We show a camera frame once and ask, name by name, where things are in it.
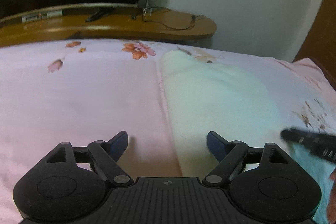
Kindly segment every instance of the light blue cloth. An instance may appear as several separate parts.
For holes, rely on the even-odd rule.
[[[329,224],[326,210],[329,203],[329,195],[333,182],[329,179],[335,169],[335,165],[309,154],[309,151],[301,145],[293,144],[290,156],[301,165],[319,184],[322,191],[322,200],[313,218],[318,224]]]

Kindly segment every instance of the wooden door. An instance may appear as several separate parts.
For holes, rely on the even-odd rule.
[[[323,0],[294,61],[309,57],[336,90],[336,0]]]

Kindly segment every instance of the floral pattern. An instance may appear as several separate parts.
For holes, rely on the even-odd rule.
[[[63,61],[58,59],[54,62],[52,62],[49,66],[48,66],[48,72],[53,73],[54,71],[59,70],[61,67],[63,66]]]
[[[331,127],[326,121],[327,113],[325,107],[319,100],[314,99],[314,101],[317,102],[317,108],[315,107],[315,110],[313,110],[307,101],[304,101],[302,110],[299,112],[292,111],[292,113],[295,114],[307,128],[317,130],[318,132],[331,130]]]
[[[177,47],[177,49],[181,52],[184,52],[187,55],[191,55],[191,56],[193,55],[190,51],[188,51],[184,48],[180,48],[179,46]],[[214,63],[215,61],[217,61],[217,59],[213,55],[207,53],[206,51],[202,50],[201,48],[194,47],[194,50],[197,54],[200,54],[200,55],[195,55],[194,56],[195,59],[198,60],[198,61],[201,61],[203,63]]]
[[[131,52],[134,60],[139,60],[140,58],[147,58],[147,54],[155,56],[155,51],[148,45],[138,42],[138,43],[125,43],[124,48],[121,49],[124,52]]]
[[[66,48],[73,48],[73,47],[75,47],[75,46],[79,46],[80,44],[81,44],[80,41],[72,41],[72,42],[70,42],[70,43],[67,43],[67,44],[65,45],[65,47],[66,47]]]

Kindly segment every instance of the wooden tv stand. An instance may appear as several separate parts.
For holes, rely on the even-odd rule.
[[[21,23],[21,18],[6,22],[0,28],[0,47],[28,42],[84,38],[123,38],[181,43],[209,38],[216,32],[216,24],[207,17],[198,17],[194,27],[187,30],[169,29],[156,22],[144,22],[142,10],[116,8],[112,14],[94,22],[85,22],[97,9],[64,10],[62,17]],[[172,28],[193,25],[192,14],[174,10],[157,10],[146,17]]]

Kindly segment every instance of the black cable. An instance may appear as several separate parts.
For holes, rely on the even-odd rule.
[[[161,24],[161,25],[163,25],[166,28],[171,29],[171,30],[185,31],[185,30],[190,30],[190,29],[194,28],[195,25],[196,25],[196,21],[197,20],[205,18],[204,15],[197,15],[197,16],[196,15],[192,15],[191,16],[192,23],[191,23],[191,25],[189,27],[186,27],[186,28],[174,28],[174,27],[170,27],[170,26],[168,26],[168,25],[166,25],[166,24],[164,24],[164,23],[162,23],[160,21],[155,21],[155,20],[151,20],[151,19],[145,19],[145,14],[147,13],[147,10],[149,10],[149,9],[157,9],[157,8],[166,9],[166,11],[164,11],[165,13],[171,11],[171,9],[169,9],[169,8],[164,8],[164,7],[160,7],[160,6],[154,6],[154,7],[144,8],[143,13],[142,13],[142,21],[143,22],[159,23],[159,24]]]

